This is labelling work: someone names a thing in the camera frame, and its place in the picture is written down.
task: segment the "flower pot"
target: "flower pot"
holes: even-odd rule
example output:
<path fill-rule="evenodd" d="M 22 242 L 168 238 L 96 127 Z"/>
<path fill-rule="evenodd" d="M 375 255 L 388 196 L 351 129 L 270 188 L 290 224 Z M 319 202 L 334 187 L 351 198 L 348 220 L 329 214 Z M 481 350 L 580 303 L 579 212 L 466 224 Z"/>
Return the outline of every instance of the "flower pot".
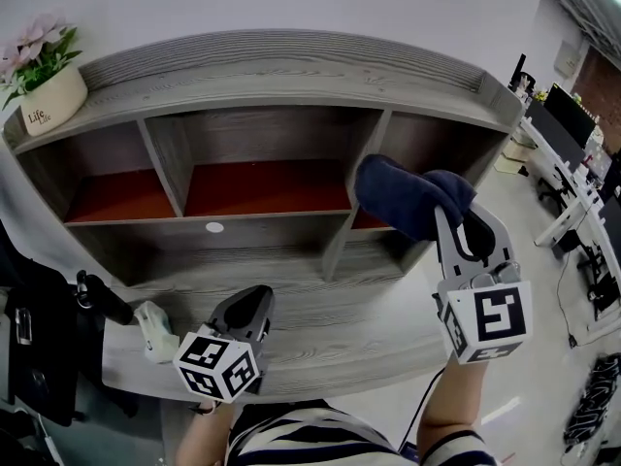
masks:
<path fill-rule="evenodd" d="M 68 120 L 88 95 L 78 69 L 68 65 L 35 90 L 24 95 L 21 114 L 31 136 L 51 131 Z"/>

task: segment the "person's left arm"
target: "person's left arm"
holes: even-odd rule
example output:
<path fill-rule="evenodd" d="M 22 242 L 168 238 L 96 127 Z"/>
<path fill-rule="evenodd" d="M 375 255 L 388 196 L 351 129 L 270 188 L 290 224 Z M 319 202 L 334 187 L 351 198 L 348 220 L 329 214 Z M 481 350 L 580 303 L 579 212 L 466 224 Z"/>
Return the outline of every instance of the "person's left arm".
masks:
<path fill-rule="evenodd" d="M 204 402 L 200 407 L 209 410 L 212 403 Z M 223 465 L 234 413 L 235 406 L 222 404 L 210 415 L 195 416 L 177 450 L 177 466 Z"/>

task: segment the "ceiling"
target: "ceiling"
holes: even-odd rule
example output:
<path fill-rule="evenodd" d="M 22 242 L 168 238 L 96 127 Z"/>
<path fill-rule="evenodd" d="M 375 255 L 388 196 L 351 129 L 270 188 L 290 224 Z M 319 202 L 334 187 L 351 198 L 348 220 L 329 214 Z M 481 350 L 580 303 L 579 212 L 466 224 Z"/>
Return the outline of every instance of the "ceiling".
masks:
<path fill-rule="evenodd" d="M 621 66 L 621 4 L 615 0 L 558 0 L 593 45 Z"/>

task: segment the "white cube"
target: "white cube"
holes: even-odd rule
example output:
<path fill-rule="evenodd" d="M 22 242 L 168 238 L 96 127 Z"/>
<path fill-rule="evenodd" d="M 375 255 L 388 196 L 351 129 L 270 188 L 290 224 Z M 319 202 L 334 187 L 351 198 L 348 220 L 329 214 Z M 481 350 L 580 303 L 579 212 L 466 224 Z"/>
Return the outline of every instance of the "white cube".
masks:
<path fill-rule="evenodd" d="M 250 344 L 188 333 L 173 364 L 188 391 L 230 404 L 259 377 Z"/>
<path fill-rule="evenodd" d="M 533 335 L 530 282 L 447 292 L 441 322 L 460 364 L 507 357 Z"/>

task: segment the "wristwatch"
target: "wristwatch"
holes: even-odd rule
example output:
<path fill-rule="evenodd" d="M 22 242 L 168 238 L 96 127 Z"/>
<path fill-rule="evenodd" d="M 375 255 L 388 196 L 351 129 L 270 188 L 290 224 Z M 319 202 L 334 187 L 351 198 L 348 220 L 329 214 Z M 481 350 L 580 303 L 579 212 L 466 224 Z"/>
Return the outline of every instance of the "wristwatch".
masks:
<path fill-rule="evenodd" d="M 213 413 L 215 413 L 215 410 L 217 408 L 219 408 L 222 403 L 219 402 L 219 401 L 212 400 L 212 408 L 211 409 L 202 409 L 201 408 L 201 404 L 202 403 L 199 403 L 196 406 L 194 406 L 193 408 L 188 408 L 188 409 L 192 413 L 196 413 L 199 416 L 209 416 L 209 415 L 212 415 Z"/>

